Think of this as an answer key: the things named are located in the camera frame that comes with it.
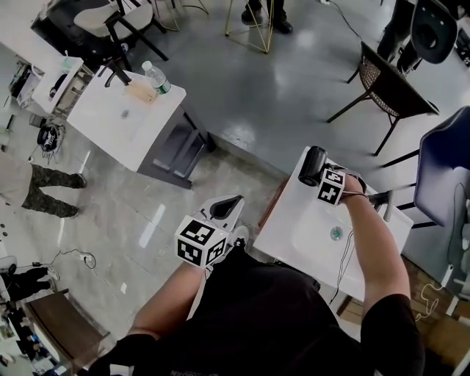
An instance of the person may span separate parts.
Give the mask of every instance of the person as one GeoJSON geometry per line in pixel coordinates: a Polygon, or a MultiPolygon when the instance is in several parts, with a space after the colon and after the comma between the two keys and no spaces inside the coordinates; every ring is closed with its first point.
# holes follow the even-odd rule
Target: person
{"type": "Polygon", "coordinates": [[[51,170],[15,159],[4,152],[0,152],[0,171],[0,197],[8,204],[60,218],[79,215],[79,208],[43,193],[40,188],[61,186],[82,189],[87,186],[82,174],[69,175],[51,170]]]}
{"type": "MultiPolygon", "coordinates": [[[[402,43],[411,34],[411,21],[417,0],[397,0],[390,22],[386,26],[385,34],[379,43],[377,53],[388,62],[392,62],[402,43]]],[[[462,18],[467,8],[459,6],[458,0],[441,0],[455,19],[462,18]]],[[[421,62],[411,40],[408,41],[403,52],[397,60],[397,69],[406,75],[421,62]]]]}
{"type": "Polygon", "coordinates": [[[421,375],[424,347],[394,238],[356,178],[344,190],[364,274],[361,343],[339,327],[312,277],[246,254],[242,226],[191,319],[204,270],[183,263],[90,375],[110,375],[111,365],[133,366],[133,376],[421,375]]]}
{"type": "Polygon", "coordinates": [[[25,273],[0,273],[0,295],[4,301],[17,302],[26,299],[41,290],[55,290],[53,281],[58,281],[59,275],[52,267],[35,267],[25,273]],[[39,281],[49,276],[49,281],[39,281]]]}
{"type": "MultiPolygon", "coordinates": [[[[247,24],[256,22],[261,23],[261,0],[250,0],[248,4],[245,5],[245,10],[242,13],[242,20],[247,24]]],[[[287,21],[287,15],[284,11],[284,0],[267,0],[267,9],[268,13],[272,14],[272,27],[277,29],[283,34],[290,34],[294,31],[292,25],[287,21]]]]}

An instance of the wicker chair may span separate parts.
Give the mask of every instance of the wicker chair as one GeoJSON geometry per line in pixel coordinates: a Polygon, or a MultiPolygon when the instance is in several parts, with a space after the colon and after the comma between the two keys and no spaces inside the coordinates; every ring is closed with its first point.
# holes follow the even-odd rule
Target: wicker chair
{"type": "Polygon", "coordinates": [[[347,83],[349,84],[359,73],[366,92],[330,117],[327,122],[331,123],[359,102],[372,99],[386,112],[391,125],[387,135],[374,153],[377,156],[401,119],[421,114],[438,115],[439,110],[421,97],[396,68],[377,55],[367,44],[361,42],[361,48],[361,62],[347,83]]]}

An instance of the blue chair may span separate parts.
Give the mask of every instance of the blue chair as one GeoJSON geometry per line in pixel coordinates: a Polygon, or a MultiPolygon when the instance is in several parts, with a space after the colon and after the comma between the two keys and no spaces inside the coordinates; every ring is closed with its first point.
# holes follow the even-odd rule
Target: blue chair
{"type": "Polygon", "coordinates": [[[413,228],[445,226],[455,193],[454,169],[470,170],[470,106],[459,109],[452,117],[427,132],[419,149],[385,163],[381,168],[396,165],[419,156],[416,187],[412,203],[397,206],[400,210],[418,208],[432,222],[418,223],[413,228]]]}

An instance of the black shoe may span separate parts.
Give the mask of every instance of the black shoe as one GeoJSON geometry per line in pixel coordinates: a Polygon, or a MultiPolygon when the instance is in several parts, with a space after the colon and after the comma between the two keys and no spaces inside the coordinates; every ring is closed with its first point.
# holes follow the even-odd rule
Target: black shoe
{"type": "Polygon", "coordinates": [[[274,21],[274,24],[272,26],[283,34],[291,34],[294,31],[294,28],[287,20],[274,21]]]}
{"type": "Polygon", "coordinates": [[[242,13],[242,21],[246,22],[247,24],[256,21],[257,24],[260,24],[261,21],[262,21],[262,19],[261,19],[261,9],[253,11],[253,14],[255,15],[254,19],[253,19],[253,16],[251,15],[250,10],[245,9],[245,11],[242,13]]]}

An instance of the camouflage pants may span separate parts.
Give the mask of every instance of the camouflage pants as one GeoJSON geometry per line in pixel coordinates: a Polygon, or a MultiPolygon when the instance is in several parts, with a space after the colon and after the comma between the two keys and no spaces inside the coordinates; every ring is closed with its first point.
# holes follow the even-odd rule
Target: camouflage pants
{"type": "Polygon", "coordinates": [[[57,200],[43,191],[41,187],[61,186],[68,188],[84,188],[84,182],[80,175],[74,173],[68,175],[58,170],[51,170],[37,165],[32,165],[31,184],[26,200],[23,203],[25,209],[35,210],[56,215],[60,218],[72,217],[78,213],[76,206],[69,205],[61,200],[57,200]]]}

